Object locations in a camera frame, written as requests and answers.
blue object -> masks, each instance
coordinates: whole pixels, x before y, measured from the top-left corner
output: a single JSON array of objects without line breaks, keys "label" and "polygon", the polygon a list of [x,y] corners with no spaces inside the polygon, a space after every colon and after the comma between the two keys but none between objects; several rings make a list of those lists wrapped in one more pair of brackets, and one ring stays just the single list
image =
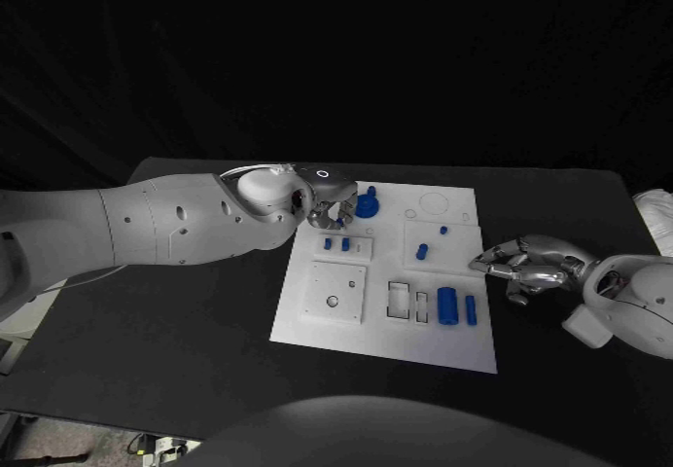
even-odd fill
[{"label": "blue object", "polygon": [[358,206],[355,207],[355,215],[368,219],[377,216],[380,212],[380,200],[377,199],[377,188],[369,187],[368,194],[358,197]]},{"label": "blue object", "polygon": [[469,295],[466,297],[466,309],[467,309],[467,324],[478,326],[478,310],[475,308],[475,297]]},{"label": "blue object", "polygon": [[459,302],[456,300],[456,289],[442,287],[439,289],[439,319],[440,324],[453,326],[459,324]]},{"label": "blue object", "polygon": [[429,245],[426,243],[421,243],[418,245],[417,260],[426,260],[427,254],[429,254]]}]

black curtain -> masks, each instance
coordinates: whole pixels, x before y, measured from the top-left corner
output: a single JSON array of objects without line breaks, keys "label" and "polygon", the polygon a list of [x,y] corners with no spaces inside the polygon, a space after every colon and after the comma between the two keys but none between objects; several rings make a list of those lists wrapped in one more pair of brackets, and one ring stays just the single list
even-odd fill
[{"label": "black curtain", "polygon": [[[149,156],[604,168],[673,188],[671,3],[398,14],[247,40],[215,7],[3,3],[2,188],[122,185]],[[260,67],[253,42],[300,65]]]}]

white board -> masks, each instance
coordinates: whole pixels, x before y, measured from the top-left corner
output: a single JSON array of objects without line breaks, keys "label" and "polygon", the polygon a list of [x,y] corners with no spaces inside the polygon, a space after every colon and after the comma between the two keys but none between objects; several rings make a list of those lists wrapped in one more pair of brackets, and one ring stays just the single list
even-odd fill
[{"label": "white board", "polygon": [[[371,185],[377,187],[380,213],[371,219],[355,218],[341,232],[322,231],[307,223],[299,227],[271,341],[496,373],[488,285],[485,276],[467,269],[467,262],[485,250],[475,191],[378,182],[358,185],[361,194]],[[442,226],[449,233],[437,238]],[[371,258],[354,263],[338,251],[326,255],[320,251],[325,235],[333,237],[336,249],[341,236],[372,238]],[[416,260],[414,251],[421,240],[431,246],[424,262]],[[361,315],[351,322],[322,319],[316,313],[303,316],[305,304],[328,299],[312,289],[316,262],[367,270]],[[410,284],[408,320],[388,318],[390,282]],[[457,291],[460,322],[454,326],[439,322],[440,287]],[[429,298],[424,325],[416,324],[417,293]],[[478,326],[467,325],[467,295],[476,298]]]}]

black table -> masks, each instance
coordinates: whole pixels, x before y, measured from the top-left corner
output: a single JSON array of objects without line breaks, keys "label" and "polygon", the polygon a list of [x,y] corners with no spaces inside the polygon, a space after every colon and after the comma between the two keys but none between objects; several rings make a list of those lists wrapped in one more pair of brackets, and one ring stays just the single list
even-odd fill
[{"label": "black table", "polygon": [[[246,164],[149,159],[130,181]],[[613,172],[335,166],[359,180],[475,187],[488,247],[537,233],[599,256],[656,254]],[[292,243],[202,266],[129,267],[65,290],[0,409],[205,439],[290,401],[387,395],[509,422],[617,464],[671,462],[673,362],[617,339],[589,349],[561,328],[578,297],[552,291],[519,308],[489,278],[496,376],[270,342]]]}]

